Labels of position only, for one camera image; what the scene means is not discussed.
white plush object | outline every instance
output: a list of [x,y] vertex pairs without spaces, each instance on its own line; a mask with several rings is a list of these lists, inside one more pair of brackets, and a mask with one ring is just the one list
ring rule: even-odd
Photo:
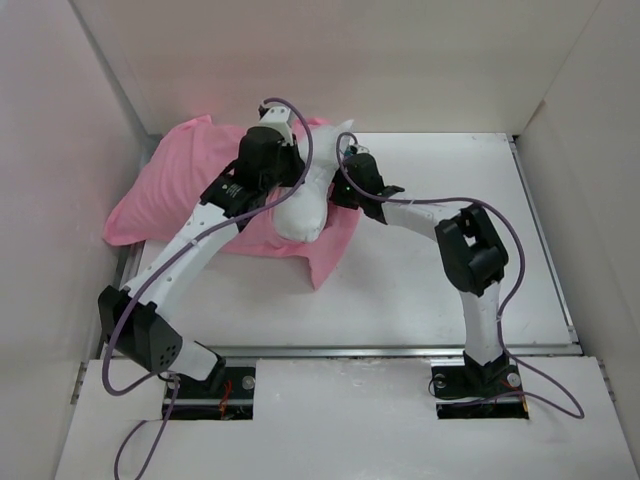
[[[338,126],[322,125],[312,130],[313,158],[305,183],[287,201],[273,209],[273,226],[283,238],[296,242],[315,241],[327,222],[327,195],[338,170],[336,141],[342,132],[350,132],[353,120]],[[341,141],[345,150],[349,139]],[[309,151],[307,137],[298,143],[300,157],[306,160]]]

screw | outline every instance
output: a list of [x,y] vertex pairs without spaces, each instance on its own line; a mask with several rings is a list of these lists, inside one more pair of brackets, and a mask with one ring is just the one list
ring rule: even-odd
[[245,390],[253,390],[256,386],[256,379],[251,375],[247,375],[242,379],[242,388]]
[[436,374],[435,377],[433,377],[433,385],[436,388],[444,388],[447,386],[447,382],[445,382],[445,376],[441,373]]
[[520,385],[522,385],[520,375],[518,375],[517,373],[510,373],[509,375],[507,375],[507,382],[509,382],[509,385],[514,388],[518,388]]

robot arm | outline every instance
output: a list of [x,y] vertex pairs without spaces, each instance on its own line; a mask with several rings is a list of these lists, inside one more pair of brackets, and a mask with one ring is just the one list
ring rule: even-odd
[[[207,232],[230,218],[264,206],[275,187],[293,186],[304,170],[292,133],[291,111],[275,107],[261,110],[260,114],[258,126],[250,128],[240,141],[238,158],[205,190],[185,225],[162,253],[121,290],[107,287],[98,298],[103,332],[109,339],[127,306],[142,292],[116,349],[149,372],[170,370],[186,375],[212,393],[220,386],[224,358],[184,339],[169,321],[182,293],[248,220],[210,235]],[[170,266],[160,273],[167,263]]]
[[465,374],[476,385],[495,381],[509,366],[496,324],[500,282],[508,255],[486,211],[475,204],[456,210],[411,203],[404,189],[384,185],[375,159],[359,146],[350,147],[344,166],[349,177],[367,193],[381,200],[405,202],[378,201],[360,195],[338,171],[333,203],[362,208],[365,215],[380,223],[403,227],[437,242],[445,274],[462,301],[467,333]]
[[[397,193],[391,198],[409,197],[404,193]],[[441,244],[438,239],[438,226],[447,225],[449,222],[455,226],[452,219],[460,215],[459,210],[444,205],[402,205],[390,202],[382,204],[382,212],[387,225],[406,228],[430,238],[439,245],[444,243]],[[491,283],[481,295],[460,288],[458,292],[462,301],[467,332],[465,353],[479,365],[486,365],[498,359],[503,353],[496,328],[500,282]]]

white table surface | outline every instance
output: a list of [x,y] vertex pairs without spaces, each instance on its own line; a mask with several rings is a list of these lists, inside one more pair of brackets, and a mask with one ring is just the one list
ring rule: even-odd
[[[529,401],[531,419],[437,420],[429,365],[408,360],[265,360],[254,420],[172,421],[145,478],[154,480],[638,480],[595,359],[536,358],[582,403],[579,421]],[[124,385],[143,371],[116,360]],[[569,407],[527,370],[527,390]],[[57,480],[111,480],[118,446],[140,419],[158,419],[163,384],[109,396],[89,365]],[[134,435],[122,458],[131,480],[159,422]]]
[[[567,325],[507,137],[502,134],[360,134],[386,183],[421,198],[465,195],[492,203],[513,222],[527,255],[520,293],[504,317],[510,345],[570,343]],[[515,245],[494,224],[517,274]],[[141,267],[163,244],[147,242]],[[362,217],[345,256],[318,291],[306,260],[218,254],[200,273],[171,323],[217,346],[460,346],[460,298],[438,247]]]

pink pillow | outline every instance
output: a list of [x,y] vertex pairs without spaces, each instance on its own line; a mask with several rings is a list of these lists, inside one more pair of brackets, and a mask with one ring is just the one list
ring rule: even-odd
[[[311,119],[312,126],[327,122]],[[294,131],[304,135],[300,125]],[[208,115],[174,127],[160,142],[135,184],[111,212],[103,237],[111,245],[128,245],[148,239],[168,242],[182,228],[200,194],[237,157],[246,130],[213,125]],[[280,189],[267,201],[280,195]],[[312,243],[280,237],[273,228],[273,210],[252,219],[222,249],[227,253],[267,257],[306,257],[311,282],[319,288],[334,270],[353,236],[359,211],[330,204],[327,223]]]

